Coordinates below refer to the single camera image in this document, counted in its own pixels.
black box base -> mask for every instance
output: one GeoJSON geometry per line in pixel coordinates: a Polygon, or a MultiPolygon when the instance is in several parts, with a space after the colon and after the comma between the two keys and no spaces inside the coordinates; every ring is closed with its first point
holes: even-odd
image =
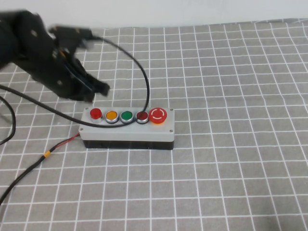
{"type": "Polygon", "coordinates": [[[151,141],[83,141],[86,148],[172,150],[173,142],[151,141]]]}

black cable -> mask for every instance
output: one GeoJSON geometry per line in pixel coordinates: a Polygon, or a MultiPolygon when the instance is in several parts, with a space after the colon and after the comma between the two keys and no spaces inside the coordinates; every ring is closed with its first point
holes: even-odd
{"type": "MultiPolygon", "coordinates": [[[[131,59],[133,59],[134,62],[137,64],[137,66],[140,68],[140,70],[141,70],[142,73],[143,73],[144,80],[145,80],[145,83],[146,83],[146,88],[147,88],[146,103],[145,103],[144,109],[142,110],[142,111],[144,112],[144,111],[146,110],[146,108],[148,107],[148,104],[149,104],[149,101],[150,101],[150,84],[149,84],[148,77],[147,77],[147,75],[146,75],[146,73],[145,73],[143,67],[141,66],[141,64],[140,64],[131,54],[129,54],[126,50],[124,50],[124,49],[121,48],[120,46],[114,44],[112,41],[109,41],[109,40],[107,40],[107,39],[105,39],[105,38],[101,38],[101,37],[93,37],[93,39],[94,39],[94,40],[104,41],[104,42],[109,43],[110,45],[112,45],[112,46],[118,48],[118,49],[121,50],[123,53],[125,53],[128,57],[130,57],[131,59]]],[[[132,123],[134,123],[135,120],[136,120],[136,119],[133,119],[133,120],[132,120],[131,122],[129,122],[129,123],[126,123],[126,124],[119,124],[119,125],[113,125],[113,126],[98,125],[98,124],[88,123],[88,122],[84,122],[84,121],[82,121],[82,120],[79,120],[79,119],[75,119],[75,118],[73,118],[73,117],[70,117],[70,116],[68,116],[68,115],[66,115],[66,114],[64,114],[64,113],[62,113],[62,112],[59,112],[59,111],[57,111],[57,110],[55,110],[55,109],[53,109],[53,108],[51,108],[51,107],[49,107],[49,106],[47,106],[47,105],[45,105],[45,104],[43,104],[43,103],[41,103],[41,102],[39,102],[39,101],[37,101],[37,100],[31,98],[30,96],[27,96],[27,95],[25,95],[25,94],[23,94],[23,93],[21,93],[21,92],[19,92],[19,91],[17,91],[17,90],[14,90],[14,89],[12,89],[12,88],[9,88],[9,87],[0,85],[0,89],[6,90],[6,91],[8,91],[8,92],[10,92],[10,93],[13,93],[13,94],[15,94],[15,95],[18,95],[18,96],[20,96],[20,97],[22,97],[22,98],[24,98],[24,99],[26,99],[26,100],[28,100],[28,101],[30,101],[30,102],[32,102],[32,103],[35,103],[36,105],[38,105],[38,106],[40,106],[40,107],[42,107],[42,108],[44,108],[44,109],[46,109],[46,110],[48,110],[48,111],[50,111],[50,112],[56,114],[56,115],[58,115],[58,116],[61,116],[61,117],[65,118],[65,119],[67,119],[67,120],[70,120],[70,121],[72,121],[72,122],[75,122],[75,123],[78,123],[78,124],[82,124],[82,125],[85,125],[85,126],[89,126],[89,127],[95,127],[95,128],[119,128],[119,127],[123,127],[123,126],[127,126],[127,125],[129,125],[129,124],[132,124],[132,123]]]]}
{"type": "Polygon", "coordinates": [[[0,146],[1,146],[4,143],[6,143],[7,141],[9,141],[11,138],[13,138],[13,136],[15,135],[15,132],[16,132],[16,115],[15,115],[14,109],[9,104],[9,102],[7,102],[1,96],[0,96],[0,100],[8,107],[8,109],[10,110],[11,115],[12,115],[12,131],[11,131],[10,135],[7,138],[5,138],[4,140],[0,141],[0,146]]]}
{"type": "MultiPolygon", "coordinates": [[[[68,138],[68,139],[66,139],[66,140],[64,140],[64,141],[61,141],[61,142],[57,143],[55,146],[53,146],[52,148],[50,148],[48,152],[52,153],[52,152],[57,148],[58,145],[60,145],[60,144],[62,144],[62,143],[64,143],[64,142],[66,142],[66,141],[69,141],[69,140],[73,139],[74,137],[68,138]]],[[[35,169],[37,166],[39,166],[40,163],[42,163],[42,161],[45,160],[45,159],[46,159],[46,156],[45,156],[45,155],[41,156],[40,159],[39,159],[37,162],[35,162],[35,163],[34,163],[33,165],[31,165],[30,167],[28,167],[22,174],[20,174],[20,175],[12,182],[12,184],[10,184],[10,186],[7,188],[7,190],[4,192],[4,194],[3,194],[3,195],[1,196],[1,198],[0,198],[0,206],[1,206],[1,204],[3,203],[3,201],[5,200],[5,198],[9,195],[9,193],[11,192],[11,190],[14,188],[14,186],[15,186],[16,184],[18,184],[18,182],[20,182],[29,172],[31,172],[33,169],[35,169]]]]}
{"type": "Polygon", "coordinates": [[[19,181],[21,181],[21,179],[24,178],[29,172],[31,172],[33,169],[35,169],[44,159],[45,159],[45,157],[42,156],[37,162],[35,162],[33,165],[31,165],[29,168],[27,168],[19,177],[16,178],[16,180],[14,180],[12,182],[12,184],[8,187],[8,189],[4,192],[4,194],[0,198],[0,206],[3,203],[3,201],[5,200],[5,198],[8,196],[8,194],[10,193],[10,191],[14,188],[14,186],[19,181]]]}
{"type": "MultiPolygon", "coordinates": [[[[114,44],[112,41],[109,41],[105,38],[101,38],[101,37],[93,37],[94,40],[100,40],[100,41],[103,41],[103,42],[106,42],[116,48],[118,48],[119,50],[121,50],[122,52],[124,52],[127,56],[129,56],[131,59],[134,60],[134,62],[138,65],[138,67],[141,69],[143,75],[144,75],[144,79],[145,79],[145,83],[146,83],[146,87],[147,87],[147,98],[146,98],[146,103],[145,103],[145,106],[144,106],[144,109],[142,110],[142,112],[144,112],[146,110],[146,108],[148,107],[148,104],[149,104],[149,100],[150,100],[150,84],[149,84],[149,80],[148,80],[148,77],[143,69],[143,67],[141,66],[141,64],[132,56],[130,55],[126,50],[124,50],[123,48],[121,48],[120,46],[114,44]]],[[[58,116],[61,116],[65,119],[68,119],[70,121],[73,121],[73,122],[76,122],[78,124],[82,124],[82,125],[86,125],[86,126],[89,126],[89,127],[96,127],[96,128],[118,128],[118,127],[122,127],[122,126],[126,126],[128,124],[131,124],[133,122],[135,122],[135,119],[133,119],[133,121],[131,121],[130,123],[127,123],[127,124],[121,124],[121,125],[115,125],[115,126],[104,126],[104,125],[97,125],[97,124],[92,124],[92,123],[87,123],[87,122],[84,122],[82,120],[79,120],[79,119],[75,119],[73,117],[70,117],[66,114],[63,114],[62,112],[59,112],[19,91],[16,91],[12,88],[9,88],[9,87],[6,87],[6,86],[3,86],[3,85],[0,85],[0,89],[2,90],[6,90],[10,93],[13,93],[15,95],[18,95],[30,102],[33,102],[35,103],[36,105],[52,112],[52,113],[55,113],[56,115],[58,116]]],[[[15,116],[15,112],[13,110],[13,108],[11,107],[11,105],[3,98],[0,96],[0,100],[3,101],[3,103],[9,108],[11,114],[12,114],[12,132],[11,134],[9,135],[8,138],[4,139],[3,141],[0,142],[0,145],[6,143],[7,141],[9,141],[15,134],[15,131],[16,131],[16,116],[15,116]]],[[[53,146],[46,154],[48,155],[43,155],[37,162],[35,162],[33,165],[31,165],[29,168],[27,168],[19,177],[17,177],[13,182],[12,184],[8,187],[8,189],[4,192],[4,194],[2,195],[2,197],[0,198],[0,206],[1,204],[3,203],[3,201],[5,200],[5,198],[8,196],[8,194],[10,193],[10,191],[13,189],[13,187],[19,182],[21,181],[22,178],[24,178],[29,172],[31,172],[34,168],[36,168],[44,159],[46,159],[46,157],[48,157],[50,155],[51,152],[53,152],[58,145],[66,142],[66,141],[69,141],[70,139],[72,139],[73,137],[69,138],[69,139],[66,139],[64,141],[61,141],[59,142],[58,144],[56,144],[55,146],[53,146]]]]}
{"type": "MultiPolygon", "coordinates": [[[[146,83],[146,88],[147,88],[147,97],[146,97],[146,103],[145,103],[145,106],[144,106],[144,109],[142,110],[142,112],[144,112],[146,110],[146,108],[148,107],[149,105],[149,101],[150,101],[150,84],[149,84],[149,80],[148,80],[148,77],[143,69],[143,67],[141,66],[141,64],[130,54],[128,53],[126,50],[124,50],[122,47],[120,47],[119,45],[116,45],[115,43],[113,43],[112,41],[108,40],[108,39],[105,39],[105,38],[101,38],[101,37],[93,37],[92,38],[93,40],[99,40],[99,41],[102,41],[102,42],[106,42],[110,45],[112,45],[113,47],[115,48],[118,48],[120,51],[122,51],[124,54],[126,54],[129,58],[131,58],[136,64],[137,66],[140,68],[140,70],[142,71],[143,73],[143,76],[144,76],[144,80],[145,80],[145,83],[146,83]]],[[[86,126],[89,126],[89,127],[95,127],[95,128],[119,128],[119,127],[123,127],[123,126],[127,126],[129,124],[132,124],[136,121],[136,119],[134,118],[131,122],[128,122],[128,123],[125,123],[125,124],[118,124],[118,125],[112,125],[112,126],[108,126],[108,125],[98,125],[98,124],[92,124],[92,123],[88,123],[88,122],[84,122],[82,120],[79,120],[79,119],[75,119],[73,117],[70,117],[62,112],[59,112],[33,98],[31,98],[30,96],[27,96],[17,90],[14,90],[12,88],[9,88],[9,87],[6,87],[4,85],[0,85],[0,89],[2,90],[6,90],[12,94],[15,94],[15,95],[18,95],[32,103],[35,103],[36,105],[58,115],[58,116],[61,116],[67,120],[70,120],[72,122],[75,122],[75,123],[78,123],[78,124],[82,124],[82,125],[86,125],[86,126]]],[[[3,98],[0,96],[0,100],[2,100],[4,102],[4,104],[9,108],[11,114],[12,114],[12,132],[10,134],[10,136],[8,138],[6,138],[5,140],[1,141],[0,142],[0,145],[3,145],[4,143],[6,143],[7,141],[9,141],[15,134],[15,131],[16,131],[16,117],[15,117],[15,113],[14,113],[14,110],[13,108],[10,106],[10,104],[3,98]]]]}

grid mat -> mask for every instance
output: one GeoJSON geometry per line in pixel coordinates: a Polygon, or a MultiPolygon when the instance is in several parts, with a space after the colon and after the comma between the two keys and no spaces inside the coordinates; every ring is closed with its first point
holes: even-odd
{"type": "MultiPolygon", "coordinates": [[[[148,73],[151,107],[176,115],[173,151],[87,150],[80,139],[33,170],[0,208],[0,231],[308,230],[308,22],[95,30],[148,73]]],[[[111,92],[95,106],[143,106],[141,71],[107,44],[78,58],[111,92]]],[[[0,83],[68,115],[8,66],[0,83]]],[[[0,193],[78,125],[1,92],[17,114],[0,147],[0,193]]],[[[10,114],[1,106],[0,139],[10,114]]]]}

wall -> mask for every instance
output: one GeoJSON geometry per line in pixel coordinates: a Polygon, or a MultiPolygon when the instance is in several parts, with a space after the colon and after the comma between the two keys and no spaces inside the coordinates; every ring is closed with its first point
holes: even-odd
{"type": "Polygon", "coordinates": [[[0,10],[26,8],[47,26],[189,26],[308,18],[307,0],[0,0],[0,10]]]}

robotic arm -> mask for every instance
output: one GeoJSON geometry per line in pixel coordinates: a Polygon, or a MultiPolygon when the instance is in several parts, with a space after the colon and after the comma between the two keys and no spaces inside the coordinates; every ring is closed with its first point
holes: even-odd
{"type": "Polygon", "coordinates": [[[74,57],[77,48],[97,37],[89,29],[64,26],[49,33],[29,11],[0,12],[0,69],[14,63],[61,98],[92,102],[96,93],[107,96],[110,87],[74,57]]]}

